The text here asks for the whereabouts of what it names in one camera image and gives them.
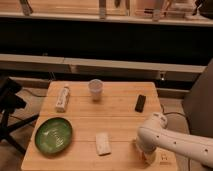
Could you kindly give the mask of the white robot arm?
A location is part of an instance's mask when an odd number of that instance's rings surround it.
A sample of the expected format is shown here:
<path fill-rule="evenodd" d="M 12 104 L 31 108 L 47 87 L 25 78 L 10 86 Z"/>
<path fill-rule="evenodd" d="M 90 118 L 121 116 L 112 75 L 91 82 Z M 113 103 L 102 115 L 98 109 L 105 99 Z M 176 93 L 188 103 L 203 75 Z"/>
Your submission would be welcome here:
<path fill-rule="evenodd" d="M 137 130 L 136 147 L 147 155 L 160 147 L 213 168 L 212 138 L 167 130 L 167 123 L 164 114 L 151 114 Z"/>

